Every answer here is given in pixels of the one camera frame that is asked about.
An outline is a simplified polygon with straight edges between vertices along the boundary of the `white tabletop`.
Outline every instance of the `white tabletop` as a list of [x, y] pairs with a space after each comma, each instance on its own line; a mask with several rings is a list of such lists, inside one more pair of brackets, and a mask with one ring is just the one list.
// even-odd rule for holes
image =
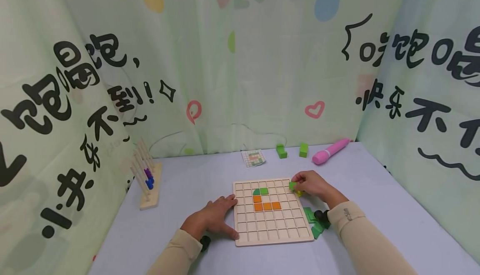
[[[145, 274], [175, 230], [209, 200], [233, 193], [239, 180], [292, 177], [315, 170], [355, 201], [419, 274], [480, 274], [480, 266], [408, 194], [361, 143], [350, 143], [325, 164], [311, 160], [327, 145], [310, 146], [307, 158], [288, 148], [279, 159], [275, 149], [262, 150], [266, 163], [246, 168], [240, 153], [161, 159], [160, 200], [157, 208], [138, 209], [141, 190], [132, 184], [90, 270], [91, 275]], [[309, 196], [303, 206], [325, 210]], [[227, 215], [233, 227], [233, 214]], [[212, 238], [190, 269], [192, 274], [355, 274], [348, 254], [333, 230], [304, 243], [236, 247], [234, 241]]]

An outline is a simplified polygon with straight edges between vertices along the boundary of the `beige sleeve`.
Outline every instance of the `beige sleeve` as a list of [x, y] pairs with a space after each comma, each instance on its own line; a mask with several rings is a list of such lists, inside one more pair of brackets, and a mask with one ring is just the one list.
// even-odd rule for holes
[[187, 275], [192, 262], [197, 259], [202, 244], [183, 230], [177, 230], [155, 260], [147, 275]]
[[328, 219], [347, 249], [357, 274], [417, 274], [354, 202], [335, 206], [328, 212]]

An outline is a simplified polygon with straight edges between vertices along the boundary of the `puzzle pattern card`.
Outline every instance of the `puzzle pattern card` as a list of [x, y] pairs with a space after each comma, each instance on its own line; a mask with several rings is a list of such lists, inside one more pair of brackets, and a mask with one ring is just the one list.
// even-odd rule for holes
[[299, 197], [288, 178], [236, 181], [233, 192], [237, 247], [313, 241]]
[[241, 156], [243, 157], [243, 162], [245, 162], [245, 165], [248, 168], [256, 167], [265, 162], [262, 150], [241, 151]]

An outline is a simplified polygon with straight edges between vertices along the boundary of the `hand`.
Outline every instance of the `hand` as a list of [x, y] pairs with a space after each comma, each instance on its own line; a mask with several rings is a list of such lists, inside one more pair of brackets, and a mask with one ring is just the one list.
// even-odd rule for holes
[[225, 223], [225, 214], [237, 202], [238, 200], [235, 199], [234, 194], [227, 198], [221, 196], [215, 202], [209, 201], [202, 210], [189, 216], [180, 229], [186, 231], [197, 240], [200, 240], [203, 232], [206, 230], [215, 233], [222, 232], [237, 240], [239, 233]]
[[330, 209], [348, 199], [335, 187], [325, 181], [316, 171], [302, 171], [292, 178], [293, 183], [297, 183], [295, 190], [302, 190], [310, 195], [319, 197], [328, 204]]

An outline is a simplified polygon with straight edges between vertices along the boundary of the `wooden peg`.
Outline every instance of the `wooden peg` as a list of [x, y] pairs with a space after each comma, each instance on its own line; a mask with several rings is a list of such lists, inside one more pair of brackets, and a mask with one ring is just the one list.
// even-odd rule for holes
[[145, 196], [146, 200], [147, 201], [150, 201], [150, 191], [148, 190], [147, 186], [145, 185], [145, 182], [142, 182], [142, 180], [140, 179], [140, 176], [138, 175], [137, 171], [133, 168], [133, 167], [130, 167], [130, 170], [132, 170], [132, 173], [133, 173], [133, 176], [135, 176], [139, 186], [140, 186], [140, 189], [142, 189], [142, 193], [143, 195]]
[[141, 163], [136, 150], [133, 151], [133, 157], [135, 157], [135, 161], [138, 164], [138, 168], [140, 169], [139, 172], [140, 174], [142, 174], [142, 179], [148, 180], [147, 174], [145, 174], [145, 171], [143, 170], [144, 169], [143, 164]]
[[150, 169], [150, 171], [153, 171], [153, 166], [150, 164], [150, 161], [148, 160], [148, 153], [143, 148], [141, 142], [138, 143], [137, 150], [140, 153], [140, 156], [141, 156], [142, 160], [145, 162], [147, 167]]
[[153, 171], [155, 170], [155, 162], [153, 162], [152, 155], [151, 155], [150, 152], [148, 151], [147, 145], [145, 144], [145, 141], [143, 140], [142, 137], [140, 137], [140, 143], [142, 144], [143, 149], [145, 149], [145, 152], [146, 152], [147, 155], [148, 155], [148, 161], [150, 162], [150, 164], [151, 164], [151, 166], [152, 166], [152, 172], [153, 172]]

